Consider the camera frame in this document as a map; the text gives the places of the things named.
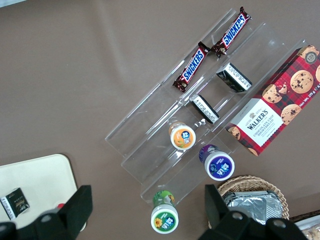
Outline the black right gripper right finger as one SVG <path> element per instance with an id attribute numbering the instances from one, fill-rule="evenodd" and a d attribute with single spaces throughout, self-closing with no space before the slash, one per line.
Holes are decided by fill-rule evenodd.
<path id="1" fill-rule="evenodd" d="M 240 211 L 231 211 L 217 187 L 204 188 L 205 212 L 211 228 L 200 240 L 303 240 L 304 234 L 290 220 L 270 218 L 262 225 Z"/>

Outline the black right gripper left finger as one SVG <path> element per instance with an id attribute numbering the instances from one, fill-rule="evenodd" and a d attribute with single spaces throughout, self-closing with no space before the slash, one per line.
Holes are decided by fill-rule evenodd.
<path id="1" fill-rule="evenodd" d="M 75 240 L 93 211 L 92 187 L 82 185 L 60 209 L 16 231 L 16 240 Z"/>

